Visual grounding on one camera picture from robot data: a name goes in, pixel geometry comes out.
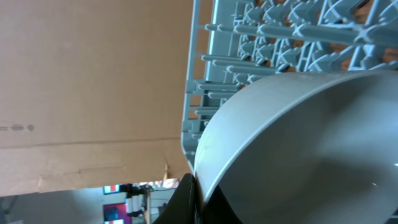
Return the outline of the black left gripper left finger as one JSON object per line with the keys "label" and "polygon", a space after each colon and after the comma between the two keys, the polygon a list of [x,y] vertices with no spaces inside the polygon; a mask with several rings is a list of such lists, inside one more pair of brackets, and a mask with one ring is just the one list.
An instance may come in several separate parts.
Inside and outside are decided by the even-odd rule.
{"label": "black left gripper left finger", "polygon": [[195,190],[194,176],[190,173],[185,174],[165,210],[154,221],[154,224],[194,224]]}

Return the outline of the grey bowl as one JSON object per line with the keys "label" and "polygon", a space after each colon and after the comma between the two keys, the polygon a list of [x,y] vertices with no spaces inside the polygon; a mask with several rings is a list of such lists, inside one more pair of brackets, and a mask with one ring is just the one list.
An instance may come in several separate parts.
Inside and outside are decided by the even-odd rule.
{"label": "grey bowl", "polygon": [[385,223],[397,210],[397,72],[285,73],[234,94],[198,143],[202,210],[243,223]]}

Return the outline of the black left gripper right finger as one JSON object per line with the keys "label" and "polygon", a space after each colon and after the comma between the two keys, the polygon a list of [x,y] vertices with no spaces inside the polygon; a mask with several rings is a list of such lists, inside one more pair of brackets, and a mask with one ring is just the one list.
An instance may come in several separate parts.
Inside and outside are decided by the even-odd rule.
{"label": "black left gripper right finger", "polygon": [[217,185],[201,214],[203,224],[243,224]]}

